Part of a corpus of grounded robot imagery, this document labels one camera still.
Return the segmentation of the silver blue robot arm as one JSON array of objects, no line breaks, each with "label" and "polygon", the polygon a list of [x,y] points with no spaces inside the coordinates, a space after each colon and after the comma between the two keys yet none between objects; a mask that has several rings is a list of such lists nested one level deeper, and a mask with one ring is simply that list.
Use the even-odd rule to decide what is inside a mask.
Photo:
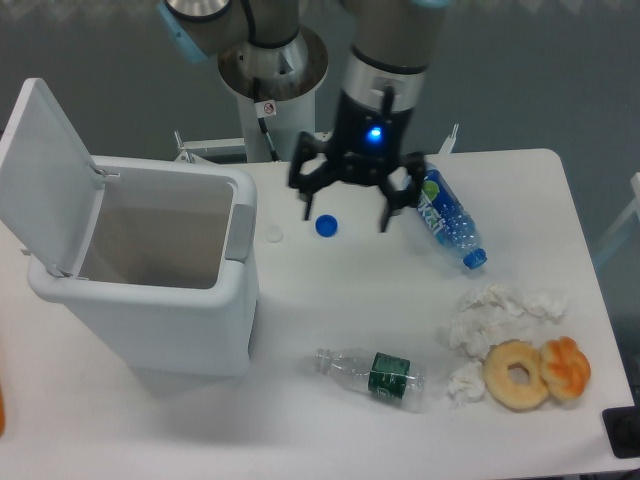
[{"label": "silver blue robot arm", "polygon": [[[295,148],[288,184],[302,201],[335,182],[375,186],[385,197],[381,223],[417,205],[425,165],[403,153],[447,3],[348,1],[357,20],[331,135],[319,140],[292,124]],[[184,56],[213,57],[227,86],[246,98],[273,160],[281,155],[268,118],[300,99],[328,66],[322,41],[300,22],[296,1],[162,1],[158,12]]]}]

